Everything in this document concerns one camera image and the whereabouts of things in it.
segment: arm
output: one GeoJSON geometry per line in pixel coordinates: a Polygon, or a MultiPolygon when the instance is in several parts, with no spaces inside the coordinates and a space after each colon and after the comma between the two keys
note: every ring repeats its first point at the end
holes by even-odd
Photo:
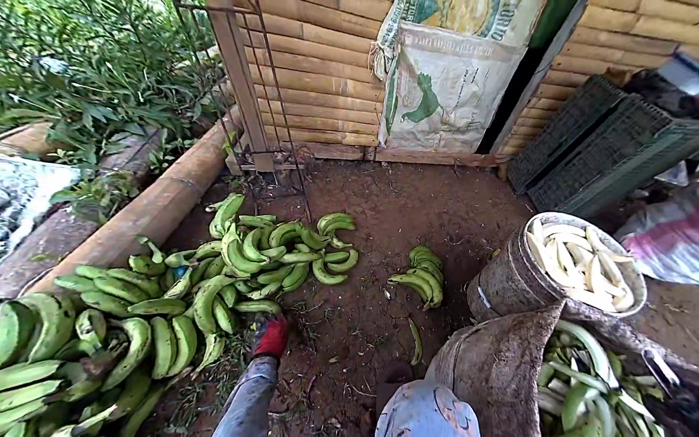
{"type": "Polygon", "coordinates": [[[269,402],[277,388],[277,369],[286,344],[287,321],[282,314],[258,322],[252,362],[228,397],[212,437],[267,436],[269,402]]]}

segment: plastic bucket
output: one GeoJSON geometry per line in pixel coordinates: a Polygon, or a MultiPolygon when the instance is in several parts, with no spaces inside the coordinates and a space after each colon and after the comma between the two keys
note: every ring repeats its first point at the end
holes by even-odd
{"type": "MultiPolygon", "coordinates": [[[[561,223],[582,229],[591,225],[600,241],[609,249],[627,255],[621,244],[586,220],[562,212],[536,214],[503,243],[500,253],[468,285],[468,306],[478,322],[507,314],[535,311],[559,299],[568,298],[560,286],[538,266],[527,245],[525,229],[536,218],[545,225],[561,223]]],[[[607,314],[627,317],[637,313],[646,303],[646,281],[632,263],[618,263],[617,266],[630,287],[635,302],[627,311],[607,314]]]]}

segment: person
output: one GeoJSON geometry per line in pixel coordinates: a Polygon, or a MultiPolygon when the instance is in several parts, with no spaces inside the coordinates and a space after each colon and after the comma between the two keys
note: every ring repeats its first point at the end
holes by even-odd
{"type": "MultiPolygon", "coordinates": [[[[257,327],[252,361],[228,397],[213,437],[263,437],[269,433],[269,402],[287,345],[287,320],[280,313],[260,320],[257,327]]],[[[480,436],[479,420],[471,406],[446,387],[428,380],[385,381],[381,385],[391,384],[399,387],[379,414],[376,437],[480,436]]]]}

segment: work glove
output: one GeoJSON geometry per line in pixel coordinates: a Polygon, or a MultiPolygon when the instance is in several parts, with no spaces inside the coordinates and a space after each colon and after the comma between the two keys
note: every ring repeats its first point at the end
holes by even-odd
{"type": "Polygon", "coordinates": [[[276,318],[260,317],[256,341],[252,347],[252,357],[274,357],[279,362],[287,345],[287,320],[282,313],[276,318]]]}

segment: burlap sack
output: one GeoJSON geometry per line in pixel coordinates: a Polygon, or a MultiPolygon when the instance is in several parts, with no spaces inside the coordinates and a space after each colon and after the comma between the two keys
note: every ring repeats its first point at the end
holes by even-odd
{"type": "Polygon", "coordinates": [[[433,358],[426,379],[471,405],[482,436],[540,437],[536,381],[544,346],[560,318],[587,328],[605,348],[626,354],[632,374],[649,374],[640,353],[651,348],[679,376],[699,385],[699,367],[617,318],[568,299],[456,331],[433,358]]]}

